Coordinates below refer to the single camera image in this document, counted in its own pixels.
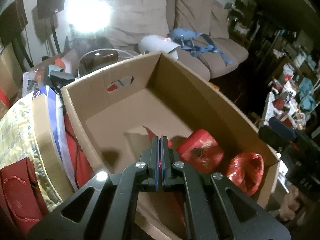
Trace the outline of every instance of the dark floor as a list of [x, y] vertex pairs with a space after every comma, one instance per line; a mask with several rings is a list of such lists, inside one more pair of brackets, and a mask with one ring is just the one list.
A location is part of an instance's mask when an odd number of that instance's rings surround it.
[[256, 73], [257, 66], [257, 59], [249, 53], [235, 71], [210, 80], [246, 115], [255, 112], [261, 116], [270, 92], [265, 85], [265, 75]]

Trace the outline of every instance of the box handle hole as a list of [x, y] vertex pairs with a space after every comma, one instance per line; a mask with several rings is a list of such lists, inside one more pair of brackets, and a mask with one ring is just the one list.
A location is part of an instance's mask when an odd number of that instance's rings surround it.
[[120, 88], [120, 87], [125, 87], [125, 86], [127, 86], [127, 85], [132, 84], [132, 82], [133, 82], [133, 76], [123, 77], [123, 78], [121, 78], [121, 79], [118, 79], [118, 80], [112, 82], [112, 83], [107, 87], [107, 91], [108, 91], [108, 92], [115, 91], [115, 90], [117, 90], [117, 89]]

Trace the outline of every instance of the couch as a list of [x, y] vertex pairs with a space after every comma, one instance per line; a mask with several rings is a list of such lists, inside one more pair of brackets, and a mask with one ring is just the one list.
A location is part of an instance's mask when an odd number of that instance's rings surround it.
[[[105, 36], [115, 48], [137, 51], [135, 43], [144, 35], [165, 36], [168, 31], [177, 27], [207, 33], [216, 46], [231, 59], [232, 64], [226, 65], [218, 53], [206, 52], [195, 58], [187, 51], [177, 49], [178, 60], [206, 81], [230, 73], [248, 57], [248, 51], [229, 38], [228, 10], [216, 0], [117, 0], [117, 3], [112, 3], [113, 1], [115, 0], [108, 0], [115, 7], [118, 20], [105, 30]], [[154, 14], [153, 20], [150, 18], [151, 10], [158, 12]], [[124, 20], [128, 18], [134, 24], [129, 25]], [[195, 45], [205, 47], [207, 44], [202, 37], [198, 37]]]
[[[211, 0], [211, 2], [215, 7], [215, 11], [217, 12], [217, 14], [221, 15], [221, 19], [218, 24], [210, 25], [210, 36], [212, 37], [212, 40], [215, 42], [216, 46], [231, 59], [232, 64], [228, 64], [226, 66], [220, 55], [217, 53], [206, 52], [203, 53], [198, 59], [192, 57], [188, 52], [183, 51], [182, 49], [178, 49], [178, 60], [180, 60], [184, 65], [189, 67], [192, 71], [199, 74], [207, 81], [216, 77], [223, 76], [235, 70], [240, 63], [244, 62], [247, 59], [249, 55], [248, 51], [244, 47], [229, 38], [227, 29], [228, 11], [225, 10], [223, 8], [223, 5], [217, 0]], [[211, 13], [209, 21], [212, 21], [212, 18], [214, 18], [213, 13]], [[167, 23], [170, 30], [175, 27], [186, 27], [190, 29], [190, 26], [181, 26], [177, 22], [177, 0], [167, 0]], [[203, 40], [202, 37], [199, 37], [196, 39], [195, 45], [205, 47], [207, 43]]]

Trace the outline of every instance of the blue plush toy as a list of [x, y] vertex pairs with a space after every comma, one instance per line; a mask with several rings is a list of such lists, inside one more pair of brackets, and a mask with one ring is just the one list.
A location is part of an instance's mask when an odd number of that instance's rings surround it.
[[[199, 36], [202, 36], [209, 45], [207, 45], [205, 48], [194, 45], [193, 39]], [[214, 44], [210, 36], [205, 33], [196, 33], [191, 30], [177, 28], [170, 32], [170, 38], [172, 41], [180, 44], [183, 50], [189, 51], [193, 57], [199, 57], [205, 52], [216, 52], [221, 56], [226, 66], [228, 64], [232, 64], [232, 61], [223, 54], [223, 52]]]

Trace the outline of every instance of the cardboard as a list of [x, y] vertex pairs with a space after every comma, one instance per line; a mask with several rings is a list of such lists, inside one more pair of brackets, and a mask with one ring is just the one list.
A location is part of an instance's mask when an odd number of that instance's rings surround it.
[[23, 72], [10, 43], [0, 54], [0, 89], [13, 98], [20, 89]]
[[61, 199], [66, 200], [73, 194], [73, 189], [54, 141], [46, 95], [39, 95], [32, 100], [32, 114], [36, 141], [45, 170]]
[[[108, 92], [123, 77], [133, 81]], [[97, 70], [62, 88], [76, 137], [95, 172], [120, 172], [150, 147], [143, 126], [167, 136], [176, 148], [193, 131], [207, 130], [225, 151], [225, 161], [258, 152], [264, 179], [254, 195], [265, 207], [278, 160], [259, 140], [257, 128], [223, 94], [165, 53], [150, 53]], [[172, 193], [139, 193], [136, 223], [154, 239], [185, 238], [172, 208]]]

